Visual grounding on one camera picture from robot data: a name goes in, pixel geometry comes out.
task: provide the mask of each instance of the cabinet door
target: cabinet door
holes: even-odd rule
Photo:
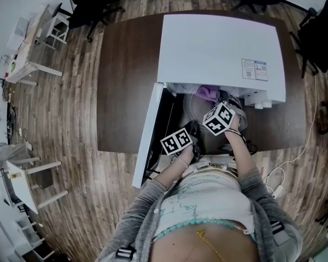
[[[154,84],[132,179],[134,187],[140,188],[150,170],[158,165],[162,152],[160,140],[166,136],[174,100],[164,84]]]

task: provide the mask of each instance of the black buckle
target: black buckle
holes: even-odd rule
[[[136,249],[134,249],[132,246],[129,246],[127,248],[119,248],[116,252],[116,258],[131,261],[133,254],[136,252]]]

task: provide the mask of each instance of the turquoise bead necklace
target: turquoise bead necklace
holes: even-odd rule
[[[200,218],[196,218],[196,219],[191,219],[190,221],[183,221],[182,223],[178,223],[176,225],[173,225],[163,231],[161,231],[158,235],[156,235],[153,240],[152,243],[154,243],[156,240],[163,238],[165,235],[169,234],[170,232],[188,226],[188,225],[194,225],[194,224],[216,224],[216,225],[222,225],[225,226],[227,228],[230,229],[238,229],[240,231],[242,231],[245,235],[248,235],[248,230],[247,229],[242,229],[239,226],[236,226],[234,223],[230,222],[230,221],[226,221],[226,220],[222,220],[222,219],[208,219],[208,218],[204,218],[204,219],[200,219]]]

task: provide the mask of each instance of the gold necklace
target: gold necklace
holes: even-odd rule
[[[212,244],[209,242],[209,240],[208,239],[206,239],[206,238],[204,238],[203,236],[205,235],[205,231],[198,231],[197,232],[197,235],[199,236],[199,238],[203,241],[203,242],[205,242],[205,243],[207,243],[211,248],[212,248],[212,250],[216,253],[216,255],[220,258],[220,260],[222,261],[222,262],[225,262],[224,261],[224,259],[220,256],[220,254],[218,253],[218,251],[212,246]]]

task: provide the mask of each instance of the white t-shirt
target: white t-shirt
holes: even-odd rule
[[[249,199],[237,180],[216,170],[197,172],[178,184],[161,205],[155,236],[178,223],[198,218],[237,221],[248,234],[254,233]]]

